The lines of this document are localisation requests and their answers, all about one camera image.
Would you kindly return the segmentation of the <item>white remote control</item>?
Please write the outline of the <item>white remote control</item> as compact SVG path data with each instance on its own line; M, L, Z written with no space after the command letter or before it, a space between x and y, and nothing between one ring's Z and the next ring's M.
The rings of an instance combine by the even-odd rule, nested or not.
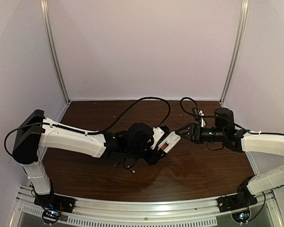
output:
M162 150L167 154L177 145L180 139L181 137L173 131L158 145L158 150Z

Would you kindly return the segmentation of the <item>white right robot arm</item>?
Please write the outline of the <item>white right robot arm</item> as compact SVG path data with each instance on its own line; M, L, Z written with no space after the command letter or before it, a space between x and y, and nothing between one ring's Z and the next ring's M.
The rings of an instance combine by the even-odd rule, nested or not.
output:
M191 113L195 123L185 125L176 134L196 144L220 142L222 147L239 153L265 153L284 157L284 133L250 131L234 122L233 111L217 108L214 111L215 125L205 127L205 118L197 108ZM245 180L238 188L241 195L256 195L260 192L284 186L284 165Z

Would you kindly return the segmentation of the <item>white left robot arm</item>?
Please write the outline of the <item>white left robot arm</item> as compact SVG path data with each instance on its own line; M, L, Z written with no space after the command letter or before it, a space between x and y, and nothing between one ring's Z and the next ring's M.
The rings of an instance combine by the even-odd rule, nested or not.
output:
M44 111L33 111L17 130L12 156L27 173L37 195L53 192L37 151L58 148L89 155L93 158L126 162L144 159L149 165L158 163L166 153L159 148L170 130L167 126L152 128L138 122L118 133L87 131L60 124L44 116Z

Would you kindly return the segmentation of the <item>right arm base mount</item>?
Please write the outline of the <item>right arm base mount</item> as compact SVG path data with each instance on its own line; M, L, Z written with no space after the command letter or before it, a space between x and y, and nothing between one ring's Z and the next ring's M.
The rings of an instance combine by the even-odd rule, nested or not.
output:
M247 224L251 218L250 206L257 204L255 195L247 188L249 179L237 187L234 195L222 195L216 199L220 213L234 211L232 219L239 224Z

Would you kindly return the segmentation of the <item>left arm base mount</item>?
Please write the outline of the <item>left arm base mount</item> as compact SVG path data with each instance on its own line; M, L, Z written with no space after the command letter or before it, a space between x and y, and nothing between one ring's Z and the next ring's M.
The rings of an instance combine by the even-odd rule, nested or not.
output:
M62 213L72 213L75 199L55 194L35 195L34 204L43 209L41 218L45 224L52 225L59 221Z

